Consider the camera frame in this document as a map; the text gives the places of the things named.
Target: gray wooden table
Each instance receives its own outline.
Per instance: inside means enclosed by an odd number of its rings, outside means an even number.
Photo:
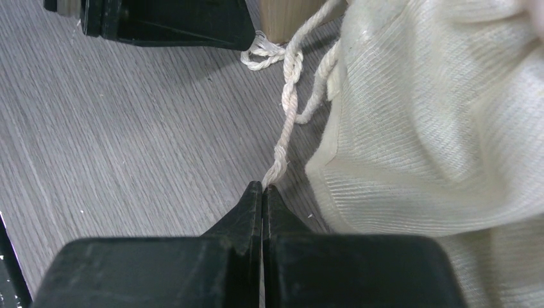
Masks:
[[[309,38],[303,102],[338,27]],[[0,67],[0,210],[32,293],[73,239],[201,234],[273,161],[281,64],[256,73],[235,51],[89,38],[42,1],[2,0]],[[315,230],[303,168],[327,109],[295,128],[279,185]]]

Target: cream cloth bag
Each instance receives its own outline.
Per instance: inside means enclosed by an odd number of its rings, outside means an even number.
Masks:
[[[306,166],[326,221],[437,239],[470,307],[544,307],[544,46],[523,3],[352,2]]]

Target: drawstring bag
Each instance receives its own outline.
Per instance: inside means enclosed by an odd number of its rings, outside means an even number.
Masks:
[[[326,94],[306,174],[334,230],[432,237],[470,307],[544,307],[544,1],[525,2],[354,0],[296,115],[300,44],[328,1],[280,55],[286,123],[265,184]]]

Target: white rope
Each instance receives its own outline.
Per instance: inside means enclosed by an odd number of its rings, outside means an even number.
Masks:
[[[250,59],[251,55],[264,56],[267,59],[261,62],[254,62]],[[255,40],[249,50],[243,51],[240,54],[240,61],[252,71],[259,71],[283,60],[284,57],[285,49],[283,47],[270,42],[262,31],[257,31]]]
[[[310,19],[298,29],[293,35],[290,43],[287,45],[285,53],[281,55],[284,58],[285,85],[282,93],[282,106],[285,111],[285,124],[280,139],[274,147],[274,164],[264,175],[264,179],[262,180],[264,187],[277,183],[285,175],[285,172],[287,171],[287,148],[289,146],[289,139],[291,138],[295,120],[297,123],[306,123],[309,121],[315,109],[317,109],[321,103],[325,93],[328,75],[336,64],[338,42],[334,44],[331,50],[323,57],[323,60],[316,71],[316,79],[309,103],[302,115],[297,115],[298,97],[296,94],[296,83],[300,78],[303,60],[300,45],[304,38],[313,29],[317,28],[325,18],[327,18],[331,11],[341,3],[341,1],[342,0],[328,0],[315,15],[310,17]],[[258,38],[256,38],[256,41],[258,41],[256,46],[259,46],[259,44],[263,45]],[[278,54],[275,55],[275,59],[278,60],[274,60],[274,62],[270,61],[270,63],[267,62],[267,64],[264,64],[263,66],[267,67],[272,63],[279,61],[281,56],[278,52]]]

